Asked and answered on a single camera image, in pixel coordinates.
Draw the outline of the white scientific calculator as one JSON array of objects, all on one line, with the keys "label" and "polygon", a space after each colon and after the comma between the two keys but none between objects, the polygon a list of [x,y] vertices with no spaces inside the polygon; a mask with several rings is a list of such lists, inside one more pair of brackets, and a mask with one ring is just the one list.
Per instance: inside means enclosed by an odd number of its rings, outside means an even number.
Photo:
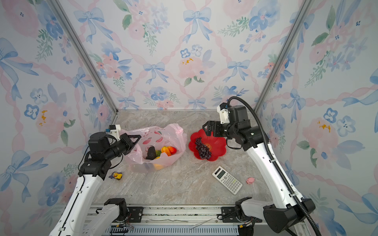
[{"label": "white scientific calculator", "polygon": [[243,186],[239,180],[237,180],[221,166],[215,169],[215,171],[212,173],[212,176],[217,179],[233,195],[236,195]]}]

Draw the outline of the dark purple grape bunch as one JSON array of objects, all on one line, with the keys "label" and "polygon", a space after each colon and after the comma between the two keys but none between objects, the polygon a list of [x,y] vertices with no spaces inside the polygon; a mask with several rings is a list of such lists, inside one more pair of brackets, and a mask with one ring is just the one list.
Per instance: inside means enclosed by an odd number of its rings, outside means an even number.
[{"label": "dark purple grape bunch", "polygon": [[208,146],[206,146],[203,142],[202,142],[202,138],[199,137],[199,138],[196,138],[195,140],[195,148],[196,150],[198,151],[198,154],[199,154],[199,157],[200,159],[206,159],[206,160],[209,160],[212,156],[212,153],[210,152],[210,149]]}]

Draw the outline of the left corner aluminium post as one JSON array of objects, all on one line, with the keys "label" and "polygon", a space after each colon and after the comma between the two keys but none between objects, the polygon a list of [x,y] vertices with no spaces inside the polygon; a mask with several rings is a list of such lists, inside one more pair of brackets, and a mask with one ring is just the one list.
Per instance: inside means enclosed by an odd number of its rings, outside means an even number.
[{"label": "left corner aluminium post", "polygon": [[96,85],[98,86],[100,92],[102,93],[104,99],[110,106],[110,109],[113,111],[114,114],[118,113],[118,109],[116,108],[113,99],[111,98],[108,90],[105,87],[104,82],[99,77],[94,64],[92,63],[87,50],[85,49],[83,43],[79,39],[79,35],[77,34],[76,30],[74,29],[71,21],[69,20],[67,14],[65,13],[61,3],[56,0],[47,1],[49,6],[51,7],[52,11],[56,14],[59,22],[62,24],[63,28],[67,31],[68,36],[71,38],[72,43],[76,52],[79,55],[79,58],[82,60],[83,64],[87,68],[88,72],[94,79]]}]

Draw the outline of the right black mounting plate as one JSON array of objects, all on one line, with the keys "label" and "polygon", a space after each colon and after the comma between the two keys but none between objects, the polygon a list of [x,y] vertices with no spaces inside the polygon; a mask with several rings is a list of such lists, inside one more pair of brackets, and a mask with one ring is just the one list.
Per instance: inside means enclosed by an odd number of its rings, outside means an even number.
[{"label": "right black mounting plate", "polygon": [[223,223],[246,224],[252,222],[254,219],[252,216],[246,216],[238,206],[221,207],[221,213],[217,216],[217,220]]}]

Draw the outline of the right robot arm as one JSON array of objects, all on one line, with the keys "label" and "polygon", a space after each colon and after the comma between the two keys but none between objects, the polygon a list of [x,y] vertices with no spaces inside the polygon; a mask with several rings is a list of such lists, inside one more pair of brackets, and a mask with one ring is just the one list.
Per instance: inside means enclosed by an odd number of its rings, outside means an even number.
[{"label": "right robot arm", "polygon": [[294,186],[275,157],[260,121],[256,121],[256,126],[251,126],[248,110],[248,107],[242,105],[222,103],[217,108],[220,120],[208,121],[202,127],[207,136],[235,140],[258,167],[272,196],[271,202],[251,197],[238,200],[235,203],[238,220],[263,220],[275,233],[287,231],[291,226],[308,220],[319,236],[319,228],[311,217],[316,208],[313,200],[304,198]]}]

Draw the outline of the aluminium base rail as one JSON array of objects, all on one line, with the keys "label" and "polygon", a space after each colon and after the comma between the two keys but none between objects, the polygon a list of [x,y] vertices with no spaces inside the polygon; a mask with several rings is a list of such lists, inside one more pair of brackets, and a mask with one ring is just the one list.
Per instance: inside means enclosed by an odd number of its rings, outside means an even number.
[{"label": "aluminium base rail", "polygon": [[[86,217],[89,224],[104,205],[94,204]],[[141,223],[114,221],[101,236],[274,236],[259,219],[246,224],[217,220],[221,207],[233,205],[128,205],[143,207]]]}]

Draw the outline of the orange red chili pepper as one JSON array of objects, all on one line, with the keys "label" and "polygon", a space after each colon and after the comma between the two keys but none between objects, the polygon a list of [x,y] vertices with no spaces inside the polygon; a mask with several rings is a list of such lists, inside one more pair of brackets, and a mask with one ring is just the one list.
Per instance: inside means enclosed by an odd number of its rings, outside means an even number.
[{"label": "orange red chili pepper", "polygon": [[165,153],[165,154],[167,154],[167,156],[171,156],[171,151],[170,151],[169,147],[167,147],[167,146],[164,146],[164,147],[161,148],[161,153]]}]

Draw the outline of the red flower-shaped plate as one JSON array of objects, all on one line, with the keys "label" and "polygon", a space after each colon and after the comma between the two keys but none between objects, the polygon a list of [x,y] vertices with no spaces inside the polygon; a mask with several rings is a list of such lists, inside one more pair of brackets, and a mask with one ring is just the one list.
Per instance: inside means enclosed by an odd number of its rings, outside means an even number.
[{"label": "red flower-shaped plate", "polygon": [[226,140],[225,138],[219,138],[214,136],[206,136],[204,130],[199,130],[191,135],[189,143],[189,149],[192,151],[197,159],[200,159],[198,151],[195,148],[196,138],[202,138],[202,142],[209,147],[212,156],[207,161],[216,161],[219,157],[226,154]]}]

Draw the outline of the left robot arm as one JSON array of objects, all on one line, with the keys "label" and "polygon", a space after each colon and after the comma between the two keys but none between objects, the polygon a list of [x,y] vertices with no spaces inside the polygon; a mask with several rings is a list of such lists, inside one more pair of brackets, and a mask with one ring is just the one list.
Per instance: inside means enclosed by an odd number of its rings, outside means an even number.
[{"label": "left robot arm", "polygon": [[74,192],[50,235],[101,236],[112,222],[125,223],[129,219],[131,214],[125,199],[112,198],[105,202],[95,219],[89,224],[85,223],[93,199],[112,167],[111,161],[129,154],[140,139],[140,135],[126,133],[112,135],[97,132],[90,136],[89,151],[84,156],[84,163],[79,167]]}]

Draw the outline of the dark avocado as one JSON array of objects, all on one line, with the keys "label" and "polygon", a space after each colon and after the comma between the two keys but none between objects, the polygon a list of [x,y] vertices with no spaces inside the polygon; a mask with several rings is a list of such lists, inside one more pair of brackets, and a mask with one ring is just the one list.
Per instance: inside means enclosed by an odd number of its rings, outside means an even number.
[{"label": "dark avocado", "polygon": [[148,148],[148,151],[147,151],[147,157],[146,159],[147,160],[154,160],[156,158],[156,149],[154,146],[151,146]]}]

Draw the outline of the right corner aluminium post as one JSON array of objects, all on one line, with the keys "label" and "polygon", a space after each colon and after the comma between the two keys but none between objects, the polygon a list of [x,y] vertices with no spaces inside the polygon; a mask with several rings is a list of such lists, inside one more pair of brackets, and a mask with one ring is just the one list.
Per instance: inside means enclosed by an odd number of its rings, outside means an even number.
[{"label": "right corner aluminium post", "polygon": [[256,106],[255,106],[255,111],[258,112],[262,109],[263,103],[264,103],[267,95],[269,94],[269,90],[270,90],[272,84],[274,83],[276,76],[279,73],[280,67],[282,65],[284,65],[286,57],[287,57],[289,51],[292,48],[294,40],[296,39],[297,35],[299,34],[300,28],[302,27],[307,15],[309,14],[309,11],[311,9],[313,2],[314,1],[311,1],[311,0],[303,1],[302,5],[301,5],[301,7],[298,11],[298,14],[295,18],[295,21],[292,24],[290,31],[288,32],[286,41],[284,42],[280,52],[278,53],[278,58],[277,58],[277,61],[276,61],[275,65],[272,69],[272,72],[268,76],[267,81],[266,81],[266,83],[263,87],[263,90],[262,90],[262,92],[259,96],[259,99],[258,99]]}]

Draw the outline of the pink plastic bag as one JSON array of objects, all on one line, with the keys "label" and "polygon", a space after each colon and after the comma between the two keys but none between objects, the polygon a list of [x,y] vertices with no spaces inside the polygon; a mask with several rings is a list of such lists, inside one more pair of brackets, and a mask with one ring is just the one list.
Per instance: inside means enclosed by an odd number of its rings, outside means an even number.
[{"label": "pink plastic bag", "polygon": [[120,133],[141,135],[141,139],[136,144],[135,148],[124,158],[129,169],[135,173],[158,171],[153,166],[153,160],[146,159],[148,148],[151,146],[154,146],[156,150],[160,150],[164,146],[172,146],[177,149],[176,154],[171,156],[167,156],[165,153],[161,154],[160,157],[164,159],[166,167],[173,165],[186,151],[188,137],[179,124],[169,124],[164,128],[152,126],[132,131],[122,129]]}]

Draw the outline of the black mounting plate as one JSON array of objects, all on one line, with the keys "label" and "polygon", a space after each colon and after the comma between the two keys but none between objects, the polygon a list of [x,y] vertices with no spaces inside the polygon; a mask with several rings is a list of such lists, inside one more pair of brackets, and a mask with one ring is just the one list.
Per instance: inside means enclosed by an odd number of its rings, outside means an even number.
[{"label": "black mounting plate", "polygon": [[254,219],[252,216],[246,216],[238,206],[221,207],[221,213],[217,216],[217,220],[223,223],[246,224],[252,222]]},{"label": "black mounting plate", "polygon": [[126,222],[141,223],[144,208],[142,206],[128,206]]}]

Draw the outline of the corner aluminium post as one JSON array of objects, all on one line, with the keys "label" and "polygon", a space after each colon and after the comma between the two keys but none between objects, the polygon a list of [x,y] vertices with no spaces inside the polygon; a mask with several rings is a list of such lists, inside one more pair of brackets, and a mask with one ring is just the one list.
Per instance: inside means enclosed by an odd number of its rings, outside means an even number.
[{"label": "corner aluminium post", "polygon": [[269,94],[269,90],[270,90],[272,84],[274,83],[276,76],[279,73],[280,67],[282,65],[284,65],[286,57],[287,57],[289,51],[292,48],[294,40],[296,39],[297,35],[299,34],[300,28],[302,27],[307,15],[309,14],[309,11],[311,9],[313,2],[314,1],[311,1],[311,0],[303,1],[302,5],[301,5],[301,7],[298,11],[298,14],[295,18],[295,21],[292,24],[290,31],[288,32],[286,41],[284,42],[280,52],[278,53],[278,58],[277,58],[277,61],[276,61],[275,65],[272,69],[272,72],[268,76],[267,81],[266,81],[266,83],[263,87],[263,90],[262,90],[262,92],[259,96],[259,99],[258,99],[256,106],[255,106],[255,111],[258,112],[262,109],[263,103],[264,103],[267,95]]},{"label": "corner aluminium post", "polygon": [[56,0],[47,1],[49,6],[51,7],[52,11],[56,14],[59,22],[62,24],[63,28],[67,31],[68,36],[71,38],[72,43],[76,52],[79,55],[79,58],[82,60],[83,64],[87,68],[88,72],[94,79],[96,85],[98,86],[100,92],[102,93],[104,99],[110,106],[110,109],[113,111],[114,114],[118,113],[118,109],[116,108],[113,99],[111,98],[108,90],[105,87],[104,82],[99,77],[94,64],[92,63],[87,50],[85,49],[83,43],[79,39],[79,35],[77,34],[76,30],[74,29],[71,21],[69,20],[67,14],[65,13],[61,3]]}]

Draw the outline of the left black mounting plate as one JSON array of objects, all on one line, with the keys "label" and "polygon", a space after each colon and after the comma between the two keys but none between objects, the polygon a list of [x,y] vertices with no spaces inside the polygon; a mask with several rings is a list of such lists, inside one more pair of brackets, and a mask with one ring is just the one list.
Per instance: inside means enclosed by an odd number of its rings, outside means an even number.
[{"label": "left black mounting plate", "polygon": [[144,208],[142,206],[128,206],[126,222],[141,223]]}]

